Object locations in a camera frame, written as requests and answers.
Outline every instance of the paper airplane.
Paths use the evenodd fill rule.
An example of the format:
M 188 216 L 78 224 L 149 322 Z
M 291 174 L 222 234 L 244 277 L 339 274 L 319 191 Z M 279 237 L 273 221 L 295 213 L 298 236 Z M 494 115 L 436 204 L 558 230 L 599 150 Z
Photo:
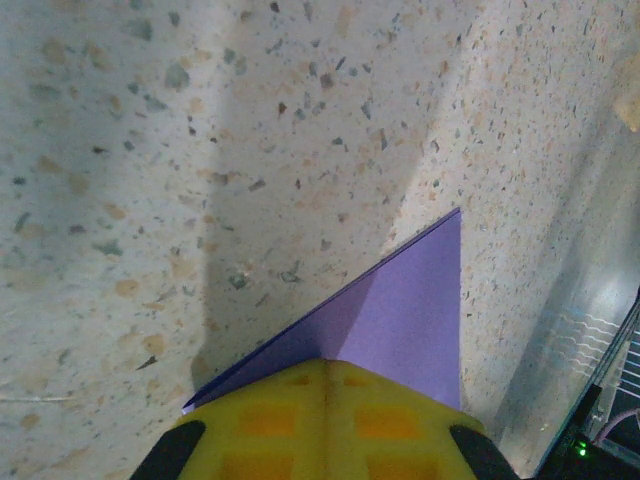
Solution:
M 312 358 L 345 360 L 460 407 L 460 223 L 454 210 L 201 388 L 187 413 Z

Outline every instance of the terrazzo floor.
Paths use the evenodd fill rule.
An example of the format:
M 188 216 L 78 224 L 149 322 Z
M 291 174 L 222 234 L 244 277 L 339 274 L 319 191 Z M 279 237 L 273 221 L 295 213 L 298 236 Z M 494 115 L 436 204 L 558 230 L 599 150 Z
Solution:
M 0 6 L 0 478 L 128 478 L 456 207 L 463 408 L 533 472 L 640 283 L 637 2 Z

